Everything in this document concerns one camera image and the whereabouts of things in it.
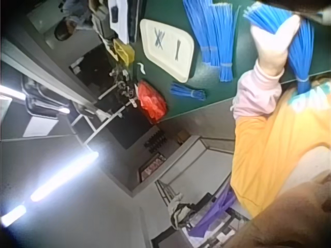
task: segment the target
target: bag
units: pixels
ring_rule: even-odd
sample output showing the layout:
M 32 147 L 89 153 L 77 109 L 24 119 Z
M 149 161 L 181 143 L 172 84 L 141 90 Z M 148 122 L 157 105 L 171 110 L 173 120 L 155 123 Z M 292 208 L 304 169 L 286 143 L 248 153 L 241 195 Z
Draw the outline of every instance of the bag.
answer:
M 159 122 L 167 113 L 167 104 L 164 98 L 144 80 L 139 81 L 137 96 L 141 107 L 147 111 L 153 122 Z

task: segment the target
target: gloved hand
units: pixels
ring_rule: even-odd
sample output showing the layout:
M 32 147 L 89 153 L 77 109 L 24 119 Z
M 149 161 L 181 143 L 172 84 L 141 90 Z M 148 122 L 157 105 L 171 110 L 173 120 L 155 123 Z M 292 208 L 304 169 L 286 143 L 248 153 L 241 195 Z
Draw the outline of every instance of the gloved hand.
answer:
M 300 27 L 300 17 L 288 18 L 273 35 L 257 26 L 251 26 L 251 33 L 259 54 L 259 65 L 269 76 L 279 75 L 288 57 L 288 47 Z

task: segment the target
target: green workbench surface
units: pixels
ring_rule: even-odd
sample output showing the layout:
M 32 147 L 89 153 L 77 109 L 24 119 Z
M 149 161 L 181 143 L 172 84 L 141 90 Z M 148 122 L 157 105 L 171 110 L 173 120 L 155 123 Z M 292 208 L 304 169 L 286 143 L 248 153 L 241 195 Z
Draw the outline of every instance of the green workbench surface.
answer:
M 147 0 L 144 18 L 168 24 L 187 31 L 194 39 L 194 55 L 190 71 L 190 79 L 185 85 L 193 88 L 205 89 L 207 99 L 204 102 L 190 99 L 178 98 L 170 94 L 170 85 L 175 80 L 163 69 L 148 60 L 144 54 L 141 39 L 133 46 L 136 51 L 134 63 L 144 64 L 146 75 L 137 67 L 137 78 L 145 79 L 152 84 L 165 98 L 168 104 L 168 113 L 164 119 L 205 107 L 209 104 L 232 98 L 236 94 L 237 81 L 240 76 L 251 70 L 257 58 L 257 52 L 250 34 L 250 24 L 243 18 L 243 10 L 251 5 L 253 1 L 232 0 L 234 8 L 241 5 L 238 16 L 236 38 L 234 43 L 233 74 L 234 80 L 228 83 L 219 81 L 219 69 L 202 63 L 199 44 L 193 34 L 187 19 L 182 0 Z M 315 25 L 314 54 L 310 74 L 320 74 L 331 70 L 331 28 Z M 290 69 L 287 69 L 282 82 L 294 80 Z

